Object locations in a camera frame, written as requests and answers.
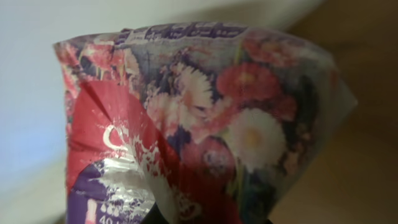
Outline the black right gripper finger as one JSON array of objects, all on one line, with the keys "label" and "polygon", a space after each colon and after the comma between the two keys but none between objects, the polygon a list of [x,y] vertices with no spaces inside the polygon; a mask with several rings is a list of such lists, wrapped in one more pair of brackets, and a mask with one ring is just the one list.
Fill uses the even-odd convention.
[{"label": "black right gripper finger", "polygon": [[169,224],[161,214],[157,204],[155,203],[149,213],[143,218],[141,224]]}]

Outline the purple red tissue pack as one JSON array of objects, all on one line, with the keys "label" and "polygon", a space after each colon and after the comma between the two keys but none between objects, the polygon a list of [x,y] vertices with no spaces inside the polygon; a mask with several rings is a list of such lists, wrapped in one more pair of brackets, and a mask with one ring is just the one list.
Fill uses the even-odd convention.
[{"label": "purple red tissue pack", "polygon": [[57,42],[67,223],[268,223],[356,106],[329,53],[274,30],[162,24]]}]

